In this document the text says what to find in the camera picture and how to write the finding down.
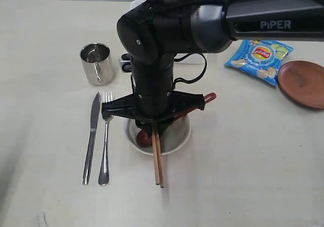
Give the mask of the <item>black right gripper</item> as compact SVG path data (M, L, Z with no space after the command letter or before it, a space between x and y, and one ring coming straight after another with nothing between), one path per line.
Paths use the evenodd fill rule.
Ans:
M175 90L177 83L193 84L200 80L206 70L194 79L173 78L174 55L163 55L152 64L141 63L130 57L132 65L132 93L102 103L101 114L135 119L138 128L152 134L153 122L157 122L157 131L162 136L173 124L174 116L189 109L205 108L202 94L190 94Z

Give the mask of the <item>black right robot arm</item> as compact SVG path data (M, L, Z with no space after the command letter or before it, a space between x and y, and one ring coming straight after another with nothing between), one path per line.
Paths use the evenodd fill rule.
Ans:
M151 134L175 116L203 110L201 94L175 90L176 54L221 53L240 39L322 41L323 0L146 0L120 17L130 55L132 93L103 103L102 117L134 119Z

